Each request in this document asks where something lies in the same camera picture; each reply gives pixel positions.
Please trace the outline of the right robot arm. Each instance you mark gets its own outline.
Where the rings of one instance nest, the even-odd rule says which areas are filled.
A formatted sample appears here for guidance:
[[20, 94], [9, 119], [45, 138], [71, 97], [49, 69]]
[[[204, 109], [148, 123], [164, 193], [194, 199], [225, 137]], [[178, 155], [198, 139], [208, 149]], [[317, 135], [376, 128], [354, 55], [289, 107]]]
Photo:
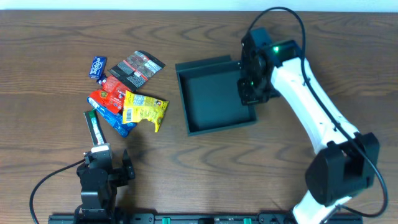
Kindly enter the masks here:
[[284, 97], [306, 130], [315, 158], [305, 173], [307, 193], [292, 209], [291, 223], [327, 223], [343, 205], [373, 185], [379, 141], [361, 134], [336, 108], [314, 77], [294, 40], [273, 42], [264, 28], [241, 40], [243, 105]]

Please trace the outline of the red snack packet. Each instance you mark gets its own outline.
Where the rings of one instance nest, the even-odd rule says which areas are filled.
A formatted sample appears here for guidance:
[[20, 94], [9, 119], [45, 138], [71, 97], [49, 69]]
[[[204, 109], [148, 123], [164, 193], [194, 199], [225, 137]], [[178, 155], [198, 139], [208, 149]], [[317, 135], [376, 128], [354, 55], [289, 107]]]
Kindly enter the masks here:
[[111, 75], [102, 81], [102, 89], [93, 91], [89, 97], [113, 114], [119, 114], [123, 110], [127, 91], [130, 89]]

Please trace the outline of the yellow snack packet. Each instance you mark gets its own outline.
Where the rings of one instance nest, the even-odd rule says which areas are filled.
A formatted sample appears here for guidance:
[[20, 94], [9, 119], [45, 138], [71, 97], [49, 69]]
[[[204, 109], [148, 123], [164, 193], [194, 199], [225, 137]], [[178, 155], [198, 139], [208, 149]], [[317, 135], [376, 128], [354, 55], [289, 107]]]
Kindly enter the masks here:
[[155, 125], [154, 132], [158, 133], [168, 105], [168, 101], [126, 91], [123, 124], [140, 123], [146, 119]]

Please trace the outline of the black cardboard box with lid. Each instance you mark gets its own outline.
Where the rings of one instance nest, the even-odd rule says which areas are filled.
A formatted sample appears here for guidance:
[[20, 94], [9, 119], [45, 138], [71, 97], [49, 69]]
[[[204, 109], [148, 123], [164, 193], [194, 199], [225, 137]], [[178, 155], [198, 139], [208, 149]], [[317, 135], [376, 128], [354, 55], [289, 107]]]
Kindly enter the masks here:
[[189, 136], [240, 128], [256, 123], [254, 106], [238, 94], [240, 62], [229, 55], [175, 65]]

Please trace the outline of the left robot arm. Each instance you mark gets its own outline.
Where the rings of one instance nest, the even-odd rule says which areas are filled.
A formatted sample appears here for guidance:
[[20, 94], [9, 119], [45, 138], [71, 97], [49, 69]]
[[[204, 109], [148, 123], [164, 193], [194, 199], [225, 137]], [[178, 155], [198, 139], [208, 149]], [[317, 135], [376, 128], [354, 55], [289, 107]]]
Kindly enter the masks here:
[[118, 187], [135, 178], [131, 158], [123, 152], [122, 165], [114, 168], [111, 151], [87, 152], [76, 170], [81, 184], [82, 216], [77, 223], [119, 223], [123, 216], [116, 211]]

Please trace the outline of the black snack pouch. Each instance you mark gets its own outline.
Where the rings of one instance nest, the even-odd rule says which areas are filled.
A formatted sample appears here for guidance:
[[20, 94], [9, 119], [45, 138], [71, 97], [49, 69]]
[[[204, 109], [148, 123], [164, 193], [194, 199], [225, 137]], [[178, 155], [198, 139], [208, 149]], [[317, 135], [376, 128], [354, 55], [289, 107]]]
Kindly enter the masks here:
[[165, 64], [149, 52], [138, 50], [108, 72], [134, 92], [164, 67]]

